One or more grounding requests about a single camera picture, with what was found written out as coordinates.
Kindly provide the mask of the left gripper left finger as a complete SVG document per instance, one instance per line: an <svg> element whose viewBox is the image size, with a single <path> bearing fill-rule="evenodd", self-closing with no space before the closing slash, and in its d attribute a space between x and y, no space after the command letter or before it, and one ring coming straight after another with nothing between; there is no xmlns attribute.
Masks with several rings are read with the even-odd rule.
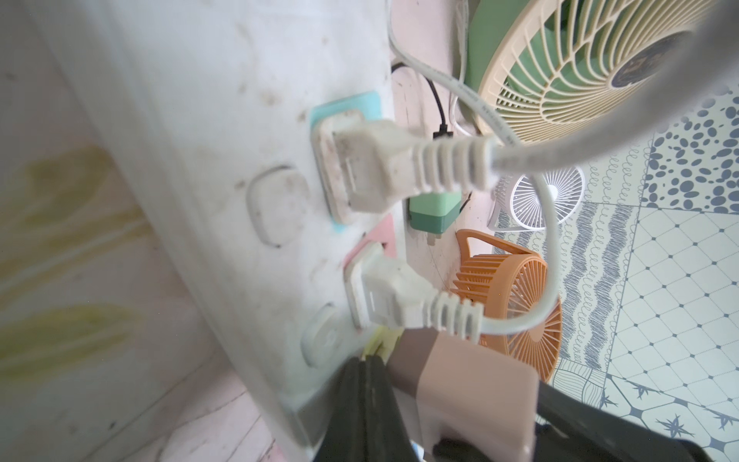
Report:
<svg viewBox="0 0 739 462"><path fill-rule="evenodd" d="M385 363L377 355L344 366L338 398L316 461L414 461Z"/></svg>

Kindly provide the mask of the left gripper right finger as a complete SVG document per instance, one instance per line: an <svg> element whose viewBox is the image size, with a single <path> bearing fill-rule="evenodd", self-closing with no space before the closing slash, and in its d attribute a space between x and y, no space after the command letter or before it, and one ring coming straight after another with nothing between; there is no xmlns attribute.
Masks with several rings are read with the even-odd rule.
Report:
<svg viewBox="0 0 739 462"><path fill-rule="evenodd" d="M530 461L706 461L687 440L666 437L582 404L540 382ZM492 461L472 445L444 439L433 454L444 461Z"/></svg>

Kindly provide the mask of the pink usb adapter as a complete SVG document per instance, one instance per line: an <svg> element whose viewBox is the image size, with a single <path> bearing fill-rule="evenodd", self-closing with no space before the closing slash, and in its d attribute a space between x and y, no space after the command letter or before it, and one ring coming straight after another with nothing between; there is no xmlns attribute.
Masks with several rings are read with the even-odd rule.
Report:
<svg viewBox="0 0 739 462"><path fill-rule="evenodd" d="M411 440L468 443L492 461L535 453L539 375L509 356L434 329L402 333L387 364Z"/></svg>

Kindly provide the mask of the white plug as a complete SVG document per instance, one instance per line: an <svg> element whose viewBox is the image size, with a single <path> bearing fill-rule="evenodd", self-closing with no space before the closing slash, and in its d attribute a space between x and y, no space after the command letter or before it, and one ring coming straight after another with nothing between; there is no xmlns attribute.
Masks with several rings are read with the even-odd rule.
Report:
<svg viewBox="0 0 739 462"><path fill-rule="evenodd" d="M394 121L367 121L358 110L319 121L312 144L331 215L342 224L385 214L407 198L490 192L500 181L493 140L427 140Z"/></svg>
<svg viewBox="0 0 739 462"><path fill-rule="evenodd" d="M498 320L484 316L483 305L436 289L407 262L385 254L383 246L364 246L344 269L348 306L356 327L434 328L476 343L480 336L509 335L540 325L554 310L562 280L561 253L552 255L542 298L525 315Z"/></svg>

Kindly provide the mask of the green usb adapter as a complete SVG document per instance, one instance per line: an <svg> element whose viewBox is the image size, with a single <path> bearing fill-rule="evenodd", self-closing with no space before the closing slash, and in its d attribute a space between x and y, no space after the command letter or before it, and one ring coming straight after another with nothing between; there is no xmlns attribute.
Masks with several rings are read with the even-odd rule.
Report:
<svg viewBox="0 0 739 462"><path fill-rule="evenodd" d="M422 194L410 198L407 201L409 236L425 239L433 246L459 217L461 206L461 192Z"/></svg>

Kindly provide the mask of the white power strip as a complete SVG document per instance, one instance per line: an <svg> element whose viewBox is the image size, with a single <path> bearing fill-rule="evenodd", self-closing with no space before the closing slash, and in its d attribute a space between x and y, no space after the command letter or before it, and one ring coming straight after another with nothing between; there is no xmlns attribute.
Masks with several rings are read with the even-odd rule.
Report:
<svg viewBox="0 0 739 462"><path fill-rule="evenodd" d="M373 331L344 267L406 255L396 205L341 225L312 146L394 115L383 1L29 1L26 9L284 454L309 460Z"/></svg>

